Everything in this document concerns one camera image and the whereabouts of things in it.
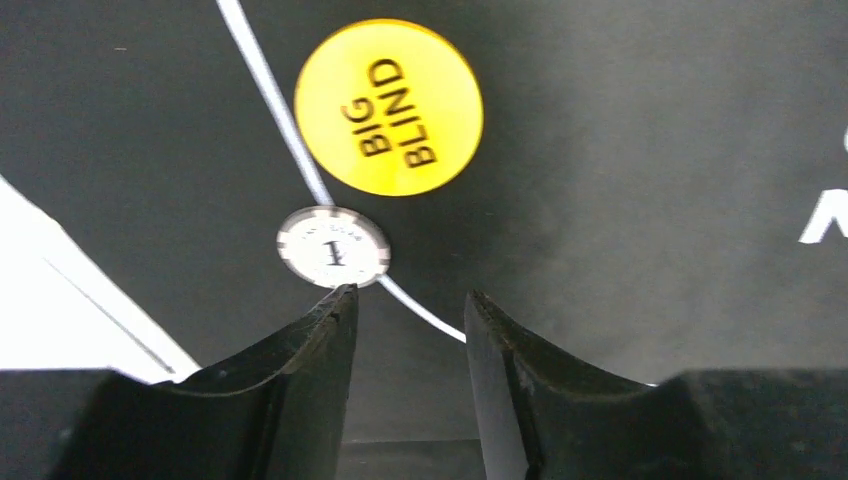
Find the poker chip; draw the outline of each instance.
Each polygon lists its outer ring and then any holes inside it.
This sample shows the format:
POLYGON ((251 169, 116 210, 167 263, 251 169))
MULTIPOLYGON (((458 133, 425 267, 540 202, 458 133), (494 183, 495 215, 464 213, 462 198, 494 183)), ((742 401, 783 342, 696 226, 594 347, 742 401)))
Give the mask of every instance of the poker chip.
POLYGON ((304 280, 325 288, 368 286, 389 269, 383 232, 361 214, 316 206, 290 215, 277 234, 285 264, 304 280))

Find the curved white line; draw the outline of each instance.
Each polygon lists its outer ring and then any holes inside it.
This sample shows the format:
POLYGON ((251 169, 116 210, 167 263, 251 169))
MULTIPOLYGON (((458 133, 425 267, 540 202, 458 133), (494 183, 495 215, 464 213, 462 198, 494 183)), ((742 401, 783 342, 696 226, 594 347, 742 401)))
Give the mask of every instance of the curved white line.
MULTIPOLYGON (((283 140, 285 140, 286 145, 291 150, 292 156, 295 162, 297 162, 297 167, 300 169, 301 175, 303 175, 303 180, 306 182, 309 191, 312 192, 315 202, 319 205, 333 205, 333 197, 327 191, 327 187, 318 173, 318 168, 315 166, 315 162, 309 155, 306 144, 297 131, 291 111, 283 99, 283 94, 280 92, 280 87, 274 79, 274 74, 271 73, 271 68, 268 66, 268 61, 262 53, 262 48, 259 46, 259 42, 256 41, 256 35, 254 35, 253 30, 250 28, 250 23, 247 21, 241 3, 239 0, 217 0, 217 2, 218 8, 221 10, 221 15, 224 17, 224 22, 227 24, 227 28, 229 28, 236 45, 238 45, 239 51, 247 64, 247 68, 250 70, 256 86, 259 87, 262 98, 265 99, 265 103, 274 117, 274 122, 280 130, 283 140)), ((391 277, 383 275, 379 281, 386 291, 392 294, 406 308, 424 319, 424 321, 460 342, 465 343, 464 333, 443 322, 420 303, 416 302, 391 277)))

